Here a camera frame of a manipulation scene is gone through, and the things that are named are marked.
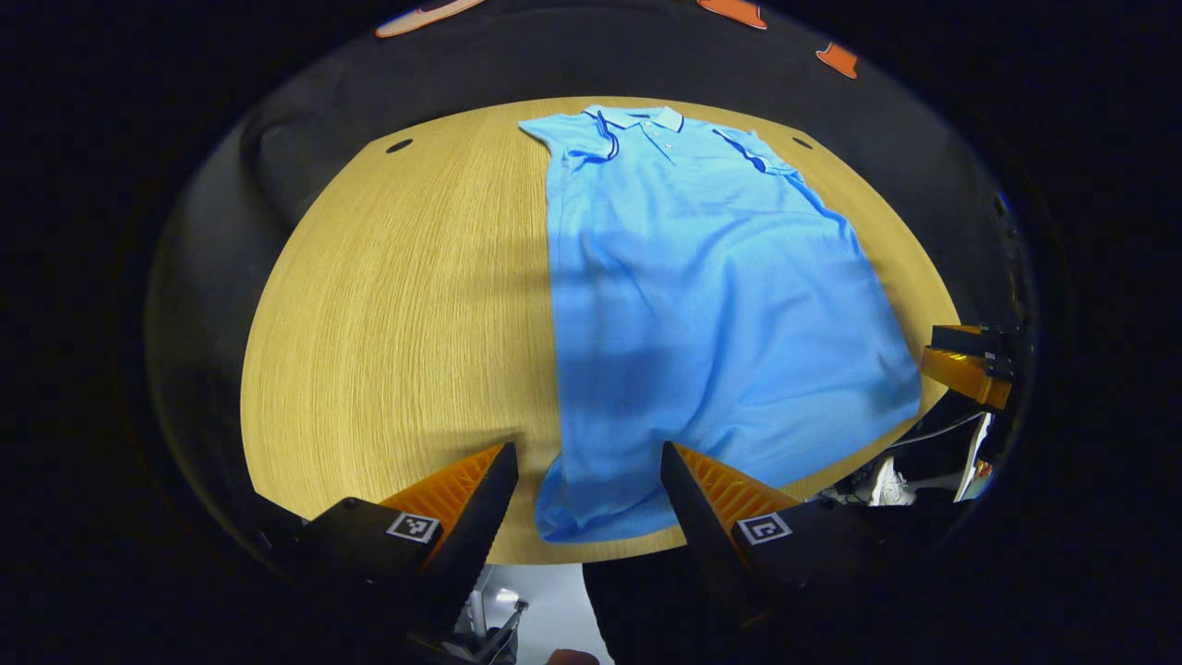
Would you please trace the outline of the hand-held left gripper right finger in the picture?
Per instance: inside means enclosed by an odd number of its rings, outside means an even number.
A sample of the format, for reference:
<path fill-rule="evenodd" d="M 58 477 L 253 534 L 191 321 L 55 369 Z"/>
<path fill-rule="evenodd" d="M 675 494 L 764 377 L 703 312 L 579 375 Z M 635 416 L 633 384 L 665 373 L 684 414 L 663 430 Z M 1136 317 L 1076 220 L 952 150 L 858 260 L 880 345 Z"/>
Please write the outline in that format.
<path fill-rule="evenodd" d="M 937 506 L 798 502 L 673 441 L 661 484 L 713 604 L 748 632 L 853 622 L 858 594 L 939 541 Z"/>

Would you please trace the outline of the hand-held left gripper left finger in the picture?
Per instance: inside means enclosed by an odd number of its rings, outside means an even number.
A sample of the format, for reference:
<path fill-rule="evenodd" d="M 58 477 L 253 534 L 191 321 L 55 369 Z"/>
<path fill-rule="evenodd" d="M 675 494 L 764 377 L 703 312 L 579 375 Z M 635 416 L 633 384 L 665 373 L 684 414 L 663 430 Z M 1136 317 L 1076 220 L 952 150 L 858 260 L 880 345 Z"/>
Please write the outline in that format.
<path fill-rule="evenodd" d="M 389 498 L 346 497 L 296 535 L 296 583 L 376 647 L 439 647 L 518 487 L 504 441 Z"/>

